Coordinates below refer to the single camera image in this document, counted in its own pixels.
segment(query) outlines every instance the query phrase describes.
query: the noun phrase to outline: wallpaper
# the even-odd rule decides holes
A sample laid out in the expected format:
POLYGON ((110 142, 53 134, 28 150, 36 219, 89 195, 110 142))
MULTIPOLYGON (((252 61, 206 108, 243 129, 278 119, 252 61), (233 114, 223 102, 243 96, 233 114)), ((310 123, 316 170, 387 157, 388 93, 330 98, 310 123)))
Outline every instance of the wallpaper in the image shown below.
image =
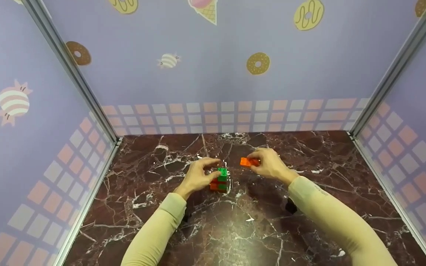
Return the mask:
POLYGON ((118 135, 349 130, 368 98, 103 106, 118 135))
POLYGON ((112 144, 27 13, 0 1, 0 265, 50 265, 112 144))
POLYGON ((346 99, 330 111, 352 113, 352 100, 369 98, 426 9, 416 0, 44 2, 120 135, 350 128, 351 115, 321 120, 321 111, 346 99), (304 114, 287 120, 292 102, 304 114), (309 103, 321 103, 318 114, 305 114, 309 103), (123 108, 138 121, 123 120, 123 108))
POLYGON ((359 139, 426 242, 426 42, 359 139))

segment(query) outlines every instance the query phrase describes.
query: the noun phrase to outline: green toy brick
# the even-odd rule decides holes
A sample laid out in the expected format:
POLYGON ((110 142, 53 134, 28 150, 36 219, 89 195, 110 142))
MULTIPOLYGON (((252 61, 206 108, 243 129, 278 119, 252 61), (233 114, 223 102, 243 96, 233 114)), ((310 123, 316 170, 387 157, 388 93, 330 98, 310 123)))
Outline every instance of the green toy brick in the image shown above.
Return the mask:
POLYGON ((218 182, 226 182, 226 181, 228 181, 228 177, 222 177, 222 176, 219 176, 219 177, 217 178, 217 180, 218 180, 218 182))
POLYGON ((226 168, 218 168, 218 171, 221 172, 220 177, 227 177, 228 176, 228 170, 226 168))
POLYGON ((218 184, 218 190, 227 190, 228 187, 225 184, 218 184))

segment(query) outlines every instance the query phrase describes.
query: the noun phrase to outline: person's left hand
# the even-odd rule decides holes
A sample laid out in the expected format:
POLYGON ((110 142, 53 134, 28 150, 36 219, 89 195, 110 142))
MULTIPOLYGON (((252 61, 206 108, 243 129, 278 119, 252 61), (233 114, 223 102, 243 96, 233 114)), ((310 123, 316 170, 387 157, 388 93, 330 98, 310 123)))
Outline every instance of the person's left hand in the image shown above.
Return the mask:
POLYGON ((215 171, 209 175, 205 175, 205 167, 214 166, 220 162, 220 159, 204 157, 191 163, 188 172, 185 175, 182 184, 177 187, 174 192, 181 195, 185 200, 191 193, 201 190, 210 184, 212 180, 220 176, 220 171, 215 171))

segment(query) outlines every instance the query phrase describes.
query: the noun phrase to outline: metal frame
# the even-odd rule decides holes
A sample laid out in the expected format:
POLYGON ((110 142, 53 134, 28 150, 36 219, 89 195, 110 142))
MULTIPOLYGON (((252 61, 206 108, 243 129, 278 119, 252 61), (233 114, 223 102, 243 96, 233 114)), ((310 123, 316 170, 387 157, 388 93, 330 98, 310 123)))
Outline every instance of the metal frame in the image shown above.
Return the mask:
POLYGON ((101 187, 101 184, 103 183, 103 180, 105 179, 105 175, 108 172, 108 169, 111 165, 111 162, 113 161, 113 158, 116 155, 116 152, 123 141, 123 138, 120 138, 117 143, 113 146, 111 150, 111 154, 109 155, 108 161, 105 164, 105 167, 103 168, 103 171, 101 171, 101 176, 98 177, 98 181, 95 184, 95 187, 91 191, 90 195, 88 196, 88 200, 83 205, 83 208, 81 212, 78 214, 78 217, 76 218, 72 228, 70 229, 70 232, 67 236, 67 239, 64 241, 64 244, 59 249, 59 254, 57 256, 57 259, 54 262, 54 265, 56 266, 62 266, 67 258, 67 255, 71 249, 71 246, 73 242, 75 241, 75 238, 77 237, 78 231, 80 231, 81 225, 83 224, 83 221, 85 220, 85 217, 88 213, 88 210, 91 207, 91 204, 93 203, 93 200, 95 199, 96 194, 98 193, 99 187, 101 187))
POLYGON ((369 119, 371 119, 385 96, 392 89, 401 72, 412 60, 424 41, 426 41, 426 12, 416 24, 404 45, 400 48, 399 53, 394 58, 391 66, 389 66, 386 74, 372 94, 369 103, 362 111, 354 126, 351 128, 350 134, 353 138, 357 137, 364 126, 368 123, 369 119))
POLYGON ((40 0, 23 0, 23 3, 52 51, 54 51, 54 54, 59 59, 60 64, 65 69, 65 72, 73 81, 78 92, 87 103, 89 109, 95 115, 105 133, 109 136, 111 142, 115 143, 117 141, 117 137, 114 129, 108 122, 100 104, 96 100, 93 92, 88 86, 88 83, 74 62, 73 57, 67 50, 64 41, 55 29, 45 5, 40 0))
POLYGON ((415 241, 417 242, 417 244, 420 246, 420 248, 422 249, 422 251, 426 255, 426 242, 423 239, 423 237, 421 236, 419 229, 417 229, 414 226, 414 224, 411 222, 411 220, 410 220, 409 216, 407 215, 407 213, 405 212, 404 208, 402 208, 402 206, 399 204, 399 202, 395 198, 394 194, 392 193, 392 190, 388 189, 386 187, 386 185, 384 185, 384 183, 382 181, 383 177, 382 177, 381 173, 374 169, 374 167, 373 167, 374 163, 370 159, 371 156, 369 154, 367 154, 364 146, 362 146, 362 143, 358 139, 351 138, 351 140, 354 142, 357 150, 362 155, 362 157, 364 158, 364 160, 367 163, 367 165, 369 166, 369 168, 372 170, 372 173, 374 174, 377 181, 379 182, 379 185, 382 187, 382 189, 384 190, 387 197, 389 197, 390 202, 392 203, 392 205, 394 205, 395 209, 397 210, 400 217, 404 221, 404 224, 407 225, 407 227, 408 227, 410 233, 412 234, 412 236, 414 237, 415 241))

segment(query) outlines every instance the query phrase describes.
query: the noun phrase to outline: hand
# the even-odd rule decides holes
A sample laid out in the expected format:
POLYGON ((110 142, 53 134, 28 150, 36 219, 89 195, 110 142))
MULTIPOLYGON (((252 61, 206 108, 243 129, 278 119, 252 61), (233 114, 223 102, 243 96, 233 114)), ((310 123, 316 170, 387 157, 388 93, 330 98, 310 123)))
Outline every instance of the hand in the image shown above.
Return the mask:
POLYGON ((220 176, 220 171, 215 171, 209 175, 205 175, 205 167, 216 165, 220 159, 204 157, 198 161, 191 163, 188 172, 185 175, 182 184, 177 187, 174 192, 181 195, 185 200, 190 197, 191 193, 201 190, 210 184, 212 180, 220 176))
POLYGON ((299 175, 294 170, 287 168, 275 150, 270 148, 257 148, 247 155, 247 158, 258 158, 260 166, 251 166, 251 170, 258 175, 284 182, 289 186, 299 175))

